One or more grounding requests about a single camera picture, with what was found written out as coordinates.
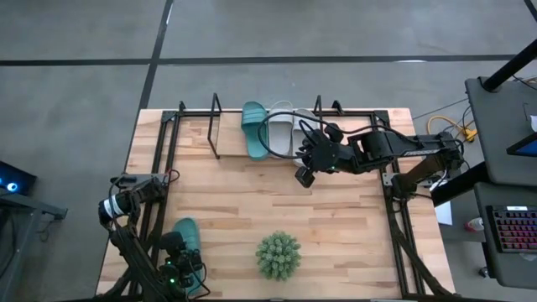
computer monitor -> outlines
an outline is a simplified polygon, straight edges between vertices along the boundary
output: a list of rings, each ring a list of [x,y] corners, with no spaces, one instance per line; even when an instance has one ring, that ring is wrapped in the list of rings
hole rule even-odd
[[[537,133],[533,133],[507,148],[507,154],[537,157]]]

white slipper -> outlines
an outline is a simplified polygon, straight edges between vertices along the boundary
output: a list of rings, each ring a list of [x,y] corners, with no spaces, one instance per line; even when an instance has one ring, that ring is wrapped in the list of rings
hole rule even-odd
[[[295,113],[299,113],[308,117],[317,118],[315,114],[313,114],[311,111],[307,109],[296,109]],[[302,141],[305,138],[304,133],[302,132],[302,129],[300,129],[299,121],[304,120],[308,125],[310,125],[313,129],[319,129],[319,123],[310,121],[309,119],[305,119],[303,117],[293,117],[293,133],[291,134],[293,138],[293,155],[296,155],[297,152],[299,152],[299,147],[302,147]],[[295,163],[296,166],[302,167],[304,164],[302,163],[302,159],[293,159],[293,163]]]
[[[268,114],[276,112],[292,112],[293,104],[287,101],[276,102]],[[293,129],[293,116],[282,114],[268,120],[268,145],[277,154],[289,155],[291,150],[291,130]]]

concrete floor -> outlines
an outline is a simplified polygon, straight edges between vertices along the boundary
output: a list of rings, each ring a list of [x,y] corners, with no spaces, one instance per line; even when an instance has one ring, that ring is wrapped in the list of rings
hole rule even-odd
[[[164,0],[0,0],[0,60],[150,58]],[[537,24],[522,0],[177,1],[162,58],[276,55],[514,54]],[[409,107],[413,116],[461,100],[464,80],[502,61],[301,65],[160,66],[149,107],[224,107],[255,100]],[[107,234],[96,204],[125,163],[147,66],[0,67],[0,159],[38,175],[36,195],[70,209],[35,240],[24,265],[22,301],[90,297]],[[537,75],[537,64],[520,76]],[[459,120],[467,102],[438,113]],[[427,115],[414,121],[425,133]],[[440,122],[433,128],[445,127]],[[467,160],[482,160],[478,142]],[[476,275],[475,242],[446,242],[459,294],[531,300]]]

green spiky ball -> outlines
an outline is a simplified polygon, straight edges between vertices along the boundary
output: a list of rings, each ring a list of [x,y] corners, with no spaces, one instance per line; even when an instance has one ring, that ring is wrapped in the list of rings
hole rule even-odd
[[[286,281],[300,266],[299,248],[296,238],[284,232],[263,238],[255,253],[259,272],[269,280]]]

slide sandal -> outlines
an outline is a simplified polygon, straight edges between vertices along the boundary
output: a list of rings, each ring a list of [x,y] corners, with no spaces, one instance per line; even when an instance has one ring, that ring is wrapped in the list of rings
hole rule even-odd
[[[269,151],[263,147],[258,138],[258,127],[261,121],[267,117],[267,110],[258,102],[246,102],[242,106],[241,129],[246,135],[246,147],[251,160],[263,160],[269,155]],[[267,140],[268,129],[264,124],[261,129],[261,139],[269,145]]]
[[[181,236],[183,237],[183,241],[186,243],[186,248],[190,250],[194,250],[194,249],[201,250],[200,231],[193,218],[186,217],[177,221],[174,225],[174,228],[172,229],[172,232],[179,232],[181,234]],[[205,272],[203,272],[203,270],[199,270],[194,273],[198,276],[200,280],[202,280],[203,274]],[[186,292],[190,294],[196,294],[200,289],[202,289],[202,287],[199,286],[200,283],[194,276],[192,276],[192,278],[193,278],[194,284],[188,287],[186,289]]]
[[[268,114],[276,112],[292,112],[293,104],[287,101],[275,103]],[[282,114],[268,120],[268,143],[277,154],[289,155],[291,150],[291,131],[293,130],[293,116]]]
[[[307,109],[296,109],[295,113],[302,114],[308,117],[317,118],[315,114],[313,114],[311,111]],[[296,155],[297,152],[299,152],[299,147],[302,147],[302,141],[305,138],[304,133],[302,132],[302,129],[300,129],[299,121],[304,120],[308,125],[310,125],[314,129],[319,129],[319,123],[310,121],[309,119],[305,119],[303,117],[293,117],[293,132],[291,133],[291,136],[293,138],[293,155]],[[302,159],[293,159],[293,163],[295,163],[296,166],[302,167],[304,166],[304,163],[302,163]]]

